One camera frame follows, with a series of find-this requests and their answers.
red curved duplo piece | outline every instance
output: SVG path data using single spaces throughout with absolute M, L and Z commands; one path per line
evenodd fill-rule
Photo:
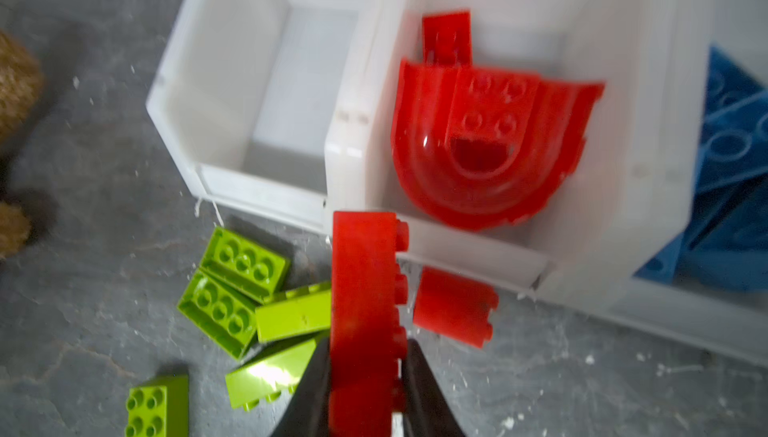
M 576 168 L 603 88 L 404 60 L 392 123 L 399 181 L 423 211 L 454 227 L 525 221 Z
M 413 325 L 482 348 L 493 337 L 488 323 L 498 308 L 493 287 L 425 267 L 413 308 Z
M 331 277 L 331 393 L 335 437 L 389 437 L 402 407 L 398 359 L 407 352 L 396 305 L 408 282 L 395 252 L 408 250 L 408 224 L 389 212 L 335 212 Z

lime green duplo brick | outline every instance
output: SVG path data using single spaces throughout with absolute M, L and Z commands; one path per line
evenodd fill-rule
M 256 336 L 258 304 L 204 272 L 197 271 L 179 301 L 179 311 L 237 360 Z
M 125 437 L 187 437 L 189 378 L 158 377 L 130 390 Z
M 263 302 L 283 284 L 290 261 L 276 253 L 217 227 L 211 236 L 200 268 Z
M 293 393 L 301 381 L 317 344 L 327 332 L 296 337 L 269 346 L 250 363 L 226 375 L 226 391 L 233 409 L 250 412 L 264 399 L 274 402 L 283 390 Z
M 256 309 L 259 342 L 331 328 L 331 282 L 275 293 Z

brown fuzzy object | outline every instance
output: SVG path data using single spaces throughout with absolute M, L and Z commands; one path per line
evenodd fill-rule
M 0 259 L 22 250 L 32 224 L 18 205 L 0 202 Z
M 39 62 L 0 31 L 0 142 L 27 118 L 43 80 Z

white plastic storage bin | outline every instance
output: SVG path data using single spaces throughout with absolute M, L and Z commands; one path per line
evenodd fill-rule
M 326 133 L 376 17 L 376 0 L 184 0 L 147 107 L 192 194 L 323 231 Z
M 198 197 L 324 233 L 395 211 L 409 259 L 768 363 L 768 300 L 631 277 L 688 219 L 715 11 L 749 28 L 718 44 L 768 62 L 768 0 L 741 1 L 185 0 L 148 110 Z M 448 228 L 392 169 L 399 62 L 423 13 L 459 8 L 476 65 L 607 84 L 578 170 L 522 226 Z

bin compartment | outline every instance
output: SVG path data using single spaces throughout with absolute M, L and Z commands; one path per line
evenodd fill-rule
M 322 228 L 325 136 L 371 1 L 184 0 L 148 110 L 193 194 Z
M 412 231 L 408 256 L 419 262 L 508 286 L 543 277 L 538 282 L 552 286 L 552 295 L 594 301 L 615 276 L 631 275 L 684 229 L 704 100 L 709 1 L 384 2 L 371 53 L 382 61 L 376 66 L 381 93 L 370 99 L 374 108 L 355 110 L 375 118 L 371 125 L 334 120 L 326 140 L 330 209 L 398 212 Z M 606 82 L 576 172 L 521 227 L 452 229 L 416 210 L 392 176 L 388 136 L 399 63 L 421 55 L 424 14 L 462 8 L 472 12 L 475 66 Z M 333 155 L 349 157 L 330 158 L 329 142 Z

